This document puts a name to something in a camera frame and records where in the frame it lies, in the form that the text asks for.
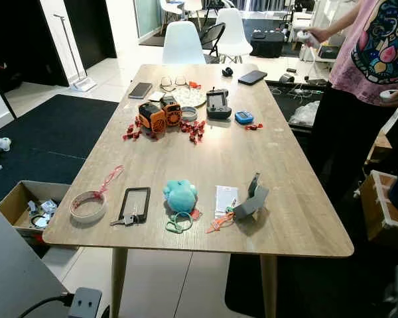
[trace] white object in hand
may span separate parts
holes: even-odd
[[[299,31],[298,39],[307,46],[312,46],[313,48],[318,48],[320,46],[319,41],[308,31]]]
[[[382,91],[379,96],[380,98],[382,98],[382,101],[385,102],[390,102],[390,101],[398,101],[398,97],[397,98],[392,98],[392,94],[394,94],[395,92],[397,92],[398,89],[388,89],[387,91]]]

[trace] gray wall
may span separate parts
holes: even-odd
[[[159,0],[134,0],[139,37],[161,26]]]
[[[15,318],[40,300],[65,291],[0,213],[0,318]],[[55,301],[39,307],[27,317],[64,318],[68,310]]]

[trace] paper card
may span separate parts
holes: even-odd
[[[216,209],[215,218],[222,217],[226,214],[226,208],[237,205],[239,197],[237,196],[238,188],[226,187],[222,185],[216,186]]]

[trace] black cable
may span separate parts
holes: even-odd
[[[72,294],[72,293],[63,293],[60,296],[46,298],[46,299],[36,303],[35,305],[29,307],[26,311],[21,313],[17,318],[23,318],[26,315],[28,315],[31,311],[33,311],[34,309],[44,305],[45,303],[50,303],[51,301],[61,301],[64,304],[64,306],[70,307],[73,299],[74,299],[74,294]]]

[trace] white plastic bag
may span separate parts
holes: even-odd
[[[306,104],[305,106],[300,106],[296,109],[295,113],[289,119],[289,124],[301,124],[312,126],[316,118],[316,113],[320,101],[313,101]]]

